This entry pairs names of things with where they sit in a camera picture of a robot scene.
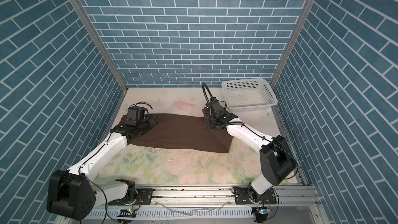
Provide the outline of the brown trousers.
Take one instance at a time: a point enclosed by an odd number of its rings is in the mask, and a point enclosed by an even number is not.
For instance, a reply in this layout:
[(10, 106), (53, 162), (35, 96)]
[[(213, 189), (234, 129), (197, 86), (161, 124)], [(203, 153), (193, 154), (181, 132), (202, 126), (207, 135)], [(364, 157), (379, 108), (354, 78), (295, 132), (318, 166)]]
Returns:
[(194, 149), (228, 153), (233, 137), (225, 129), (214, 130), (201, 117), (153, 114), (158, 124), (148, 133), (127, 141), (136, 146), (163, 149)]

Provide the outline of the white plastic laundry basket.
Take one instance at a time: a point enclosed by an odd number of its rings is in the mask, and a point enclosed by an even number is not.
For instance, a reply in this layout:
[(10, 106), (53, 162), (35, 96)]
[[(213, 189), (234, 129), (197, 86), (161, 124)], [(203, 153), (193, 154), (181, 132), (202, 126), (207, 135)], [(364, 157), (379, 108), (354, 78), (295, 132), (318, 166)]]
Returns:
[(278, 104), (270, 84), (262, 78), (224, 81), (221, 88), (233, 112), (265, 110)]

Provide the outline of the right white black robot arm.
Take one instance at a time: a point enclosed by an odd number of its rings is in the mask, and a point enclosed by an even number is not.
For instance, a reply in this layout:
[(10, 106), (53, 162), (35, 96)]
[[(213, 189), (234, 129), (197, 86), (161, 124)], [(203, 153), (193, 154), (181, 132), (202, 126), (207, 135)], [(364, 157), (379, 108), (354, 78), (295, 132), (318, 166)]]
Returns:
[(217, 112), (205, 107), (202, 112), (205, 125), (215, 130), (225, 130), (259, 154), (261, 173), (248, 185), (248, 197), (253, 203), (263, 201), (266, 191), (278, 186), (297, 168), (288, 142), (281, 135), (266, 135), (226, 110)]

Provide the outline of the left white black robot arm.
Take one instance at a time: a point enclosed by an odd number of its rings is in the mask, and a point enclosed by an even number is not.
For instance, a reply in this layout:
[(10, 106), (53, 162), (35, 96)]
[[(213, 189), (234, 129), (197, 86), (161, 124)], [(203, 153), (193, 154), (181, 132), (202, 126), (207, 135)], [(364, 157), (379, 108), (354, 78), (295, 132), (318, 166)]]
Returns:
[(57, 170), (49, 178), (47, 211), (81, 221), (100, 206), (112, 201), (125, 205), (141, 200), (135, 182), (117, 179), (108, 186), (99, 186), (94, 179), (106, 164), (135, 138), (141, 137), (157, 125), (149, 114), (142, 122), (128, 120), (111, 129), (109, 135), (92, 152), (69, 169)]

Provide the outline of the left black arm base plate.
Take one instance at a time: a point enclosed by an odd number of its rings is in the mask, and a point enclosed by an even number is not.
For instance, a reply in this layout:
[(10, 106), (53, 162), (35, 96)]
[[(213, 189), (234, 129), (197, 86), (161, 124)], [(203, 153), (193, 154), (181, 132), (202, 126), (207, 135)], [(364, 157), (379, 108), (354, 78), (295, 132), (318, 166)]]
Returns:
[(128, 190), (124, 198), (110, 201), (109, 205), (119, 206), (146, 206), (151, 204), (153, 189), (139, 188)]

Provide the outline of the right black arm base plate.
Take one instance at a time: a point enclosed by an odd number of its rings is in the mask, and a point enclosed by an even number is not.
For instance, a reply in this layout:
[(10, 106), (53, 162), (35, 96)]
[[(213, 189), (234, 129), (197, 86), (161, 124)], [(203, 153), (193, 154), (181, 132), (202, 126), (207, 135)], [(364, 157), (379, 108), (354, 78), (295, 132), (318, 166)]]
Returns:
[(276, 204), (276, 194), (273, 188), (268, 189), (263, 194), (257, 194), (252, 188), (237, 187), (231, 188), (231, 192), (237, 205), (247, 204)]

